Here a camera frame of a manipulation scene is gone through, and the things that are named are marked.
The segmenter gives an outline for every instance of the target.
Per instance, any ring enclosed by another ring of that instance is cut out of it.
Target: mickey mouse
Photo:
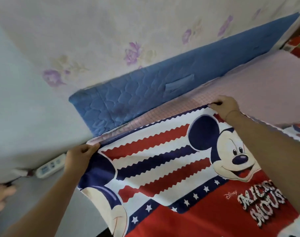
[[[220,132],[217,120],[209,115],[202,115],[192,123],[188,138],[197,151],[211,148],[213,168],[224,178],[248,182],[261,169],[234,128]]]

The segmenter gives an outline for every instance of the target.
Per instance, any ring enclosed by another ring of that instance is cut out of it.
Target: pink checkered fabric
[[[234,97],[243,113],[270,124],[299,121],[300,59],[283,50],[265,54],[87,143],[211,103],[218,95]]]

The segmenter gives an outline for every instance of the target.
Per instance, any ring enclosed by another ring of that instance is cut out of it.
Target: red tongue
[[[248,176],[248,174],[250,173],[250,170],[246,169],[244,171],[242,171],[240,174],[239,174],[239,177],[240,178],[245,178]]]

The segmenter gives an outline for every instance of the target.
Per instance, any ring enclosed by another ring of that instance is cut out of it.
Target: blue quilted pad
[[[99,136],[268,52],[298,17],[280,18],[80,90],[69,101]]]

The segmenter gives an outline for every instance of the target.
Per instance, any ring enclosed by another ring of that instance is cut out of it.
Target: bracelet
[[[234,112],[234,111],[237,111],[237,110],[229,111],[229,113],[226,115],[226,117],[225,117],[225,121],[226,121],[226,122],[227,122],[227,117],[228,117],[228,115],[229,115],[231,112]]]

